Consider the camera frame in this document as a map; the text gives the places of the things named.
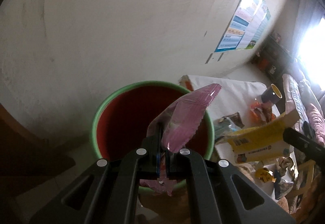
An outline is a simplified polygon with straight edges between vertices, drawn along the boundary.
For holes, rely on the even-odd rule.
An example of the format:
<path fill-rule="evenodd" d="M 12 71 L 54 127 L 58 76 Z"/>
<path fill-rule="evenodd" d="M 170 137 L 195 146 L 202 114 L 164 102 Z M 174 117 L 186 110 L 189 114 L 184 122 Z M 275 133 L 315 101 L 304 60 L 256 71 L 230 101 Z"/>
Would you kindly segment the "dark shelf unit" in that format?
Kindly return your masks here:
<path fill-rule="evenodd" d="M 251 63 L 271 81 L 281 78 L 293 61 L 292 55 L 270 35 L 251 58 Z"/>

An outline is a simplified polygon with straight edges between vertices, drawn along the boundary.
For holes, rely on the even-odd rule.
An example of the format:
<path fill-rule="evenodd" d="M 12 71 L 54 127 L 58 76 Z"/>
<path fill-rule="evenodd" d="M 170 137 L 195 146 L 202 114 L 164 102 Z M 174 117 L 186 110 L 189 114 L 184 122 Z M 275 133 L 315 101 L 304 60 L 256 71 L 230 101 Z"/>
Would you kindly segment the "orange snack wrapper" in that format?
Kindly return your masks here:
<path fill-rule="evenodd" d="M 276 119 L 276 115 L 272 111 L 271 102 L 255 101 L 250 106 L 251 120 L 254 124 L 264 125 Z"/>

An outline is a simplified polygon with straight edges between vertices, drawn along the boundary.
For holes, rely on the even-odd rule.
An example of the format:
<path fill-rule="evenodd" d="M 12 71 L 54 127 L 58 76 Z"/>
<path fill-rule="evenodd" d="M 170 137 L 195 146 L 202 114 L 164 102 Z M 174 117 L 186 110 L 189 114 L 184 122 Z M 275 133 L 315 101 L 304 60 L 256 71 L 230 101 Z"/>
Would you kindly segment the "yellow paper package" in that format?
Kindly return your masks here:
<path fill-rule="evenodd" d="M 227 137 L 236 163 L 273 160 L 288 157 L 294 147 L 283 140 L 284 130 L 293 128 L 300 119 L 297 110 L 282 114 L 263 126 L 232 132 Z"/>

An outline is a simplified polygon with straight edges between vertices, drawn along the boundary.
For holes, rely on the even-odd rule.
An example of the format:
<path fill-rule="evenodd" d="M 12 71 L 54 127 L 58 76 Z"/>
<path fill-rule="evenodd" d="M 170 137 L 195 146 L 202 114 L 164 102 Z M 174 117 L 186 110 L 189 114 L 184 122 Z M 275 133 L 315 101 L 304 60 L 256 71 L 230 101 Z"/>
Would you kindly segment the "foil wrapper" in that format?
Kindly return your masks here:
<path fill-rule="evenodd" d="M 291 157 L 280 157 L 276 162 L 274 171 L 274 194 L 276 200 L 280 200 L 291 192 L 295 180 L 294 169 L 294 161 Z"/>

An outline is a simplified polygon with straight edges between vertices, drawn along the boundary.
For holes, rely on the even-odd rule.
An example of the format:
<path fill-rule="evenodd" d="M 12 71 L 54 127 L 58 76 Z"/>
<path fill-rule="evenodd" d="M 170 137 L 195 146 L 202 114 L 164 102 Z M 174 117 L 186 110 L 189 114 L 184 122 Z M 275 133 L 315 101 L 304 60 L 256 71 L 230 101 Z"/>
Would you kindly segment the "dark mug yellow inside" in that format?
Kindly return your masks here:
<path fill-rule="evenodd" d="M 271 103 L 275 105 L 283 98 L 282 93 L 275 84 L 271 84 L 267 90 L 261 95 L 263 103 Z"/>

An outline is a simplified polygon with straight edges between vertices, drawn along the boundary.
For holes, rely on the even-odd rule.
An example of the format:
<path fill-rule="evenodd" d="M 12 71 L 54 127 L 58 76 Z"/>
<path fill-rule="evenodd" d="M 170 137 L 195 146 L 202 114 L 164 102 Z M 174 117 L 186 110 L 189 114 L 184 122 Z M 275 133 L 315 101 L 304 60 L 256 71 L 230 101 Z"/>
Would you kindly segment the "wooden chair frame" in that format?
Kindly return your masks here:
<path fill-rule="evenodd" d="M 289 194 L 286 195 L 287 199 L 298 197 L 302 195 L 303 198 L 307 196 L 307 191 L 310 189 L 313 182 L 315 161 L 309 160 L 305 163 L 298 165 L 297 170 L 299 173 L 297 183 L 300 183 L 299 188 L 293 188 Z"/>

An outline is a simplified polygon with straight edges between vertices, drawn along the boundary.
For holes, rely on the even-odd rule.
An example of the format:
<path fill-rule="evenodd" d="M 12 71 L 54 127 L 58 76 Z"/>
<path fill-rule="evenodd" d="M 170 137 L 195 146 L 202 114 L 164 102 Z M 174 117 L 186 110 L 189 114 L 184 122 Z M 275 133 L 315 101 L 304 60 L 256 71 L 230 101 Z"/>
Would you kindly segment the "bright window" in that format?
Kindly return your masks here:
<path fill-rule="evenodd" d="M 307 30 L 300 42 L 297 57 L 311 82 L 324 89 L 324 18 Z"/>

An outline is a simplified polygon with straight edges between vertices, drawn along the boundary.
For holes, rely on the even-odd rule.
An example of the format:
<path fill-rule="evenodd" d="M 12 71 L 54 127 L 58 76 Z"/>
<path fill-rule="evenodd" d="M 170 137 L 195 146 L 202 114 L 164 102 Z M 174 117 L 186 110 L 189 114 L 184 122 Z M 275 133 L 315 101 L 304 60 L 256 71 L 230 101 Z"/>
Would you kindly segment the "pink patterned bedding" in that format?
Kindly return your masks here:
<path fill-rule="evenodd" d="M 297 110 L 299 114 L 294 129 L 324 146 L 324 113 L 309 80 L 297 66 L 291 66 L 289 71 L 282 75 L 282 79 L 285 112 Z"/>

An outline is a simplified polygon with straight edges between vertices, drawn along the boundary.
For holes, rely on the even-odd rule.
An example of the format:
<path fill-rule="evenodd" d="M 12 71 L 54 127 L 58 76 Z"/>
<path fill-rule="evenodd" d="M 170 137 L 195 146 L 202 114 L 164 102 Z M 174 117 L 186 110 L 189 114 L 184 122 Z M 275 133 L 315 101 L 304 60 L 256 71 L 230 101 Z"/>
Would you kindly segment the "white cloth mat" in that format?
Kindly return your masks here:
<path fill-rule="evenodd" d="M 267 89 L 263 83 L 201 76 L 182 76 L 180 79 L 181 86 L 190 91 L 197 90 L 212 83 L 218 83 L 222 86 L 221 91 L 208 107 L 208 114 L 213 121 L 223 116 L 239 112 L 242 122 L 245 125 L 243 129 L 257 127 L 251 120 L 250 106 Z M 272 111 L 277 118 L 281 115 L 275 106 L 272 107 Z M 241 164 L 235 162 L 234 153 L 227 140 L 217 144 L 215 149 L 221 159 L 226 159 L 233 165 Z M 268 169 L 273 170 L 276 168 L 275 160 L 255 162 L 259 162 L 260 166 L 266 166 Z"/>

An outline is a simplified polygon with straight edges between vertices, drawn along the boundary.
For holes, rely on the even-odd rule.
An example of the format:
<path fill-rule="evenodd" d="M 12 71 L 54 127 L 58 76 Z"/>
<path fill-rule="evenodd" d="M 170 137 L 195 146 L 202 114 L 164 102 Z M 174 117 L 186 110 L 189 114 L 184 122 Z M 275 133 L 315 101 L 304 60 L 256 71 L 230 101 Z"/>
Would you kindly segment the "green red trash bin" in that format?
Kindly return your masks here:
<path fill-rule="evenodd" d="M 186 88 L 162 81 L 127 85 L 100 105 L 91 129 L 91 142 L 99 159 L 115 161 L 141 147 L 150 123 L 170 104 L 190 93 Z M 214 145 L 213 122 L 207 109 L 194 137 L 185 148 L 210 159 Z"/>

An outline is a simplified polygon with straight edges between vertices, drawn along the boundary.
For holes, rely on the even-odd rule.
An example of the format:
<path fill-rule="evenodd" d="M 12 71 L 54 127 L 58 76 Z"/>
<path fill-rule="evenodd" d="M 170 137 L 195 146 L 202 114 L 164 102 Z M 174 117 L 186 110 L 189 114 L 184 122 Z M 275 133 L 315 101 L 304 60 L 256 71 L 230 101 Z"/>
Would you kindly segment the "purple nut snack bag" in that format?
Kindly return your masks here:
<path fill-rule="evenodd" d="M 215 143 L 222 142 L 231 132 L 239 131 L 245 126 L 239 112 L 216 119 L 213 125 Z"/>

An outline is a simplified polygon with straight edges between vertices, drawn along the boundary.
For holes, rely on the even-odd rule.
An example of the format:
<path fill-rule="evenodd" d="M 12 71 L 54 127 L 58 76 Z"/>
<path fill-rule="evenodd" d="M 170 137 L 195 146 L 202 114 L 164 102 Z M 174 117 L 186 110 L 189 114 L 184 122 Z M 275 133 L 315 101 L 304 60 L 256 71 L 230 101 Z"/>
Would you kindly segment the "colourful wall poster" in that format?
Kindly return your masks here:
<path fill-rule="evenodd" d="M 215 52 L 254 48 L 270 18 L 265 0 L 240 0 Z"/>

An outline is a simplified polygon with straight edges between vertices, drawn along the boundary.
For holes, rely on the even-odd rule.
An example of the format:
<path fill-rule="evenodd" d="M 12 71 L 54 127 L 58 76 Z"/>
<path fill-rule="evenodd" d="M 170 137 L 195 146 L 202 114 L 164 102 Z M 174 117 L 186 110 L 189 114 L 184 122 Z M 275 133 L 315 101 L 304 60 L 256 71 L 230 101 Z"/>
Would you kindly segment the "pink snack wrapper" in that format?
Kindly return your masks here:
<path fill-rule="evenodd" d="M 161 133 L 159 176 L 155 180 L 140 180 L 157 194 L 172 195 L 176 180 L 167 176 L 167 156 L 178 153 L 194 137 L 204 117 L 207 107 L 221 91 L 217 83 L 194 90 L 170 104 L 148 126 L 146 136 Z"/>

